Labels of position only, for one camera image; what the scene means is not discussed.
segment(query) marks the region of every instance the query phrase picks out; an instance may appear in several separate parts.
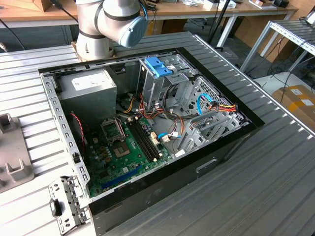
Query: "expansion slot bracket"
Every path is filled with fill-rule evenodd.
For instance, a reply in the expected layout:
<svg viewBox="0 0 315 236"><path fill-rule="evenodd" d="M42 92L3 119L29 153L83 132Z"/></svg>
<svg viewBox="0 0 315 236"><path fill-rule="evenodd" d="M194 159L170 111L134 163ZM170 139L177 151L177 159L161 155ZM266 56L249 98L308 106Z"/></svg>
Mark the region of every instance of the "expansion slot bracket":
<svg viewBox="0 0 315 236"><path fill-rule="evenodd" d="M91 220L87 207L80 207L84 198L83 191L76 176L60 177L49 186L50 208L52 215L57 217L61 235L65 235Z"/></svg>

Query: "metal workbench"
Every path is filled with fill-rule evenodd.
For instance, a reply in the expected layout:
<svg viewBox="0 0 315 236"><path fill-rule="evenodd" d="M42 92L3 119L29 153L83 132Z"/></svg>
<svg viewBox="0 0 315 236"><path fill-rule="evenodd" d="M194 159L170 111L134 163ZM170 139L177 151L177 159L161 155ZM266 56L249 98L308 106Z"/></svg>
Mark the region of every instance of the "metal workbench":
<svg viewBox="0 0 315 236"><path fill-rule="evenodd" d="M106 235L311 236L315 134L189 32L144 37L134 48L116 51L129 55L174 47L185 47L266 125L231 160ZM71 169L37 69L77 61L70 46L0 54L0 113L19 117L36 176L0 194L1 235L59 234L46 187ZM70 235L93 232L86 225Z"/></svg>
<svg viewBox="0 0 315 236"><path fill-rule="evenodd" d="M273 29L275 33L262 51L262 57L265 56L266 52L269 50L279 34L305 50L288 71L292 71L307 53L315 56L315 28L301 20L269 21L242 64L240 68L242 72L244 72L249 66L260 44L264 41L271 29Z"/></svg>

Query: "table leg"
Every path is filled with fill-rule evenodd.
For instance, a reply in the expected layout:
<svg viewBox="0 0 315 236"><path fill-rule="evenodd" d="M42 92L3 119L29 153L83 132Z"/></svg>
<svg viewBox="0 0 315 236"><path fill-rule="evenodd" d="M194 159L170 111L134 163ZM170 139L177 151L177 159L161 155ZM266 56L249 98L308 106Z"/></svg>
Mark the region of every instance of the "table leg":
<svg viewBox="0 0 315 236"><path fill-rule="evenodd" d="M285 18L283 20L290 20L291 17L293 16L294 12L288 12L285 16ZM275 32L274 35L271 37L271 39L269 40L269 42L267 43L266 47L264 48L264 50L261 52L260 56L264 57L267 53L267 51L269 50L269 48L271 47L271 45L274 43L274 41L276 40L277 36L279 35L278 32Z"/></svg>
<svg viewBox="0 0 315 236"><path fill-rule="evenodd" d="M293 63L293 65L290 67L289 71L291 72L292 70L294 70L294 68L298 65L298 63L300 63L300 61L306 56L308 52L304 51L301 56L299 56L299 58Z"/></svg>
<svg viewBox="0 0 315 236"><path fill-rule="evenodd" d="M223 45L224 45L228 35L230 34L231 29L232 29L232 27L233 27L233 25L234 25L234 23L236 21L236 18L237 18L237 16L232 16L232 17L230 17L228 19L227 24L226 24L226 26L224 28L224 31L223 31L223 33L221 35L221 38L220 38L220 40L219 40L219 42L217 44L217 47L223 47Z"/></svg>
<svg viewBox="0 0 315 236"><path fill-rule="evenodd" d="M261 35L259 36L258 40L256 41L256 43L254 44L252 50L250 51L250 53L248 54L248 56L246 57L244 63L242 64L240 71L245 72L247 66L249 65L249 63L251 62L253 56L255 55L260 43L266 38L267 34L270 31L270 21L267 23L266 27L264 28L263 32L261 33Z"/></svg>

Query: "chip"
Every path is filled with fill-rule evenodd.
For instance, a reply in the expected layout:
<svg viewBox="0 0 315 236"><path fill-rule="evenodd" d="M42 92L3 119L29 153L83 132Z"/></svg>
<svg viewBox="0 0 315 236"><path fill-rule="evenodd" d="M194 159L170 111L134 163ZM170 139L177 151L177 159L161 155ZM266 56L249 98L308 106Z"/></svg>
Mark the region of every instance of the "chip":
<svg viewBox="0 0 315 236"><path fill-rule="evenodd" d="M131 153L126 142L116 143L113 147L113 150L117 158L126 156Z"/></svg>

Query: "metal bracket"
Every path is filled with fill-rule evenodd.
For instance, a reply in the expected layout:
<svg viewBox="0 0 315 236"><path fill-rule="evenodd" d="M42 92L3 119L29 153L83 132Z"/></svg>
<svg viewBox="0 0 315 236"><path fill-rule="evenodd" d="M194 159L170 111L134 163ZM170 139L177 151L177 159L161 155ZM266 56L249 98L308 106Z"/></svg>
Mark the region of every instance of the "metal bracket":
<svg viewBox="0 0 315 236"><path fill-rule="evenodd" d="M0 193L33 178L19 120L9 113L0 115Z"/></svg>
<svg viewBox="0 0 315 236"><path fill-rule="evenodd" d="M79 198L83 191L76 176L60 177L49 186L52 215L58 217L61 235L65 235L91 219L88 207L80 208Z"/></svg>

